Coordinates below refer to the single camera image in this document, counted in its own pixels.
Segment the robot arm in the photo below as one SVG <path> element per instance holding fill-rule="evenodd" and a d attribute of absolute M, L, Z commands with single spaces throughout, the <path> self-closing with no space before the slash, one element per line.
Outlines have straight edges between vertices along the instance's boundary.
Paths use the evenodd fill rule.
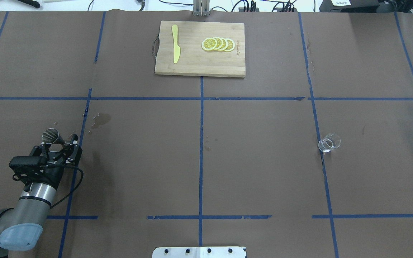
<path fill-rule="evenodd" d="M 14 209 L 0 210 L 0 257 L 6 257 L 8 250 L 34 248 L 49 210 L 59 204 L 52 203 L 64 168 L 67 164 L 77 165 L 82 155 L 76 134 L 66 143 L 58 131 L 51 128 L 44 132 L 42 139 L 41 145 L 33 147 L 29 156 L 14 157 L 9 163 L 14 170 L 13 179 L 25 186 Z M 61 144 L 63 148 L 50 152 L 52 144 Z"/>

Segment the lemon slice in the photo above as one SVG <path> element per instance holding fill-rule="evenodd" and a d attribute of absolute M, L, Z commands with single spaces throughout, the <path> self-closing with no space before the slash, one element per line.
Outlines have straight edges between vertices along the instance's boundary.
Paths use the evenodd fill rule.
<path fill-rule="evenodd" d="M 226 39 L 221 38 L 221 40 L 223 41 L 223 47 L 218 49 L 218 51 L 224 51 L 225 49 L 227 49 L 227 46 L 229 46 L 229 42 Z"/>
<path fill-rule="evenodd" d="M 202 48 L 205 51 L 212 51 L 217 44 L 218 41 L 215 38 L 206 38 L 202 42 Z"/>
<path fill-rule="evenodd" d="M 220 38 L 220 37 L 214 37 L 214 39 L 216 39 L 216 42 L 217 42 L 217 43 L 216 43 L 216 47 L 214 48 L 214 50 L 218 50 L 218 49 L 222 48 L 222 47 L 223 47 L 223 44 L 224 44 L 222 38 Z"/>
<path fill-rule="evenodd" d="M 231 39 L 225 39 L 228 43 L 227 48 L 224 50 L 224 52 L 231 52 L 232 50 L 235 49 L 235 41 Z"/>

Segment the metal plate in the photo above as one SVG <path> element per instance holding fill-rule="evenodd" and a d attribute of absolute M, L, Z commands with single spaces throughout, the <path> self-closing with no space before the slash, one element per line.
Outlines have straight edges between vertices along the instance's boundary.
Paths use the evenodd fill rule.
<path fill-rule="evenodd" d="M 152 258 L 246 258 L 246 247 L 156 248 Z"/>

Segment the metal bracket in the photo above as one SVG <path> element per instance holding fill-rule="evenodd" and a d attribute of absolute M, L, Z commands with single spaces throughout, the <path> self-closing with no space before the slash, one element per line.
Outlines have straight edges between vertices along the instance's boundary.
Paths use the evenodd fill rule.
<path fill-rule="evenodd" d="M 152 258 L 246 258 L 246 247 L 156 248 Z"/>
<path fill-rule="evenodd" d="M 194 16 L 210 16 L 210 0 L 194 0 Z"/>

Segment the black box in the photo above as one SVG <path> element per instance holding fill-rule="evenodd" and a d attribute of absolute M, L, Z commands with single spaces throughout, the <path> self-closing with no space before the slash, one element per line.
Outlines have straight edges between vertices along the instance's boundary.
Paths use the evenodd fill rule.
<path fill-rule="evenodd" d="M 323 0 L 320 5 L 322 13 L 375 13 L 379 7 L 379 0 L 350 0 L 351 5 L 335 6 L 331 0 Z"/>

